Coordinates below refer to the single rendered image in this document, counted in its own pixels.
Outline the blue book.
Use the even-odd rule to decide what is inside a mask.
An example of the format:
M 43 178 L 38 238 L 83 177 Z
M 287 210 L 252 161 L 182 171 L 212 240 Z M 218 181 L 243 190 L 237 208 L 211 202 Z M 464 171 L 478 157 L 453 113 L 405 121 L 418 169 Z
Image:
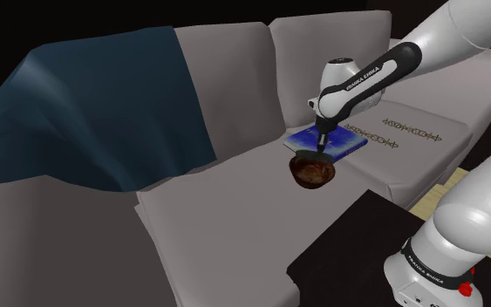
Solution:
M 318 129 L 315 126 L 309 126 L 286 137 L 283 144 L 294 151 L 297 156 L 335 163 L 367 143 L 366 138 L 338 126 L 336 130 L 330 132 L 325 148 L 320 153 L 317 150 L 318 135 Z

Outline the brown wooden bowl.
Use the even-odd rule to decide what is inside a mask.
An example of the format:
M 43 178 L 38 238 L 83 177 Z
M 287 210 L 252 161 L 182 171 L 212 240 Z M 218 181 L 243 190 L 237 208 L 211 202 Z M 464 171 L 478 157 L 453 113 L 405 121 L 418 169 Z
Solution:
M 330 155 L 310 150 L 297 150 L 289 162 L 289 168 L 296 183 L 307 189 L 322 187 L 336 174 Z

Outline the gold and black skewer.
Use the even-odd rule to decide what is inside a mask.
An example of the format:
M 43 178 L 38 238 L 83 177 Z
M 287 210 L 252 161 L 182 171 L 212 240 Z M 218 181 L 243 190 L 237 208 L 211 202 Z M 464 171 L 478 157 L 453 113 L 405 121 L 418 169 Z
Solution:
M 368 132 L 368 131 L 363 130 L 361 128 L 358 128 L 356 126 L 345 124 L 344 128 L 352 131 L 353 133 L 355 133 L 357 135 L 365 137 L 368 140 L 372 140 L 372 141 L 377 142 L 379 144 L 382 144 L 384 146 L 389 146 L 390 148 L 397 148 L 399 146 L 399 144 L 395 140 L 391 140 L 389 138 L 379 136 L 375 133 Z
M 428 140 L 432 140 L 432 141 L 441 141 L 442 140 L 442 138 L 438 134 L 427 132 L 427 131 L 422 130 L 422 129 L 415 127 L 415 126 L 408 126 L 406 124 L 402 124 L 402 123 L 395 121 L 395 120 L 383 119 L 382 123 L 387 125 L 387 126 L 398 129 L 400 131 L 406 131 L 408 133 L 417 135 L 417 136 L 422 137 L 422 138 L 426 138 Z

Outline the grey sofa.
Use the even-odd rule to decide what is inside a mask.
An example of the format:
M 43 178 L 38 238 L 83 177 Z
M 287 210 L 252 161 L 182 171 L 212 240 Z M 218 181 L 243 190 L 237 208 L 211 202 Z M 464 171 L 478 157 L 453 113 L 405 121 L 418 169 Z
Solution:
M 394 45 L 390 27 L 370 10 L 178 29 L 216 162 L 139 193 L 0 184 L 0 307 L 297 307 L 288 265 L 362 193 L 411 208 L 491 122 L 487 50 L 389 87 L 350 123 L 399 148 L 369 141 L 324 187 L 299 187 L 283 138 L 313 120 L 325 63 L 367 65 Z

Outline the dark blue blanket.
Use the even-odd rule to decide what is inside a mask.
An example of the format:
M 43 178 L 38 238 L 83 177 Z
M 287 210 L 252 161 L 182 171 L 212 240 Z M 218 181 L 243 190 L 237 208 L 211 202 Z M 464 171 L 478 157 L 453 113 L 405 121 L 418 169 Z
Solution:
M 0 86 L 0 183 L 132 192 L 214 160 L 170 26 L 41 45 Z

